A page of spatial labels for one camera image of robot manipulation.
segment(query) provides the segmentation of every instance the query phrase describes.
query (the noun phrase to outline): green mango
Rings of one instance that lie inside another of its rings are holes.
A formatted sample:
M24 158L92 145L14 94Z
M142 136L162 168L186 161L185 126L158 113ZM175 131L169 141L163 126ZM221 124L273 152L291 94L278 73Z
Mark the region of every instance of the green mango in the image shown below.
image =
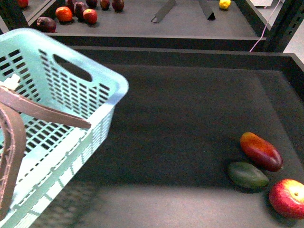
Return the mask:
M249 189L258 189L269 183L268 177L261 170L243 161L230 163L228 175L235 184Z

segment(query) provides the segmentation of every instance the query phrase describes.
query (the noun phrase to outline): red apple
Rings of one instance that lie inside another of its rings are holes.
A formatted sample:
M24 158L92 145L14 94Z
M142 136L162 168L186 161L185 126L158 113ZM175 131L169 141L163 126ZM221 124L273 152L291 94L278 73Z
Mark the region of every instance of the red apple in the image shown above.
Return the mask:
M289 219L304 219L304 185L293 179L277 182L269 193L273 208Z
M20 8L26 8L29 4L29 0L17 0L18 5Z
M97 22L97 12L94 9L87 9L84 11L84 19L89 24L95 24Z

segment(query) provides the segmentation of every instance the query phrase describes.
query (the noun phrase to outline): pink cable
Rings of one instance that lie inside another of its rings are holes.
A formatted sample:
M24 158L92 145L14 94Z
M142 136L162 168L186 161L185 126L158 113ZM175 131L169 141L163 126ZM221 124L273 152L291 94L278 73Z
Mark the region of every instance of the pink cable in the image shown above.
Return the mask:
M270 17L269 17L267 23L265 24L264 30L263 30L263 32L262 32L261 38L254 44L254 46L251 48L251 50L250 50L249 52L252 52L252 50L253 50L253 49L256 47L256 45L261 41L261 39L263 39L263 36L264 36L265 31L266 31L267 25L269 24L269 21L270 21L272 15L273 15L273 13L275 12L276 8L279 6L280 2L281 2L281 1L279 0L279 2L277 3L277 5L275 6L274 10L273 10L272 13L270 14Z

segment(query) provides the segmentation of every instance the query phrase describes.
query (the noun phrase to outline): red mango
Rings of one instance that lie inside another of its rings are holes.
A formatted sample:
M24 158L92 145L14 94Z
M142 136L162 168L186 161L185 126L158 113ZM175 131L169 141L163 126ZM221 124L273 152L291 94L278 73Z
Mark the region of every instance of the red mango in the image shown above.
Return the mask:
M271 172L277 172L282 169L283 159L271 143L251 132L244 133L240 142L244 153L256 165Z

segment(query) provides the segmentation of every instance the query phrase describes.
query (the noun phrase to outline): basket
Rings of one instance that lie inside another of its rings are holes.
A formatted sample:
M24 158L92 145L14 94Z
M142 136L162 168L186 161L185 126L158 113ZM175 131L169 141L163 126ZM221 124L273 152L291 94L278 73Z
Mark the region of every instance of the basket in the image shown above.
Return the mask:
M0 36L0 81L13 73L21 78L19 94L92 125L74 128L21 114L26 151L10 210L0 227L25 228L105 140L128 83L120 74L31 28Z

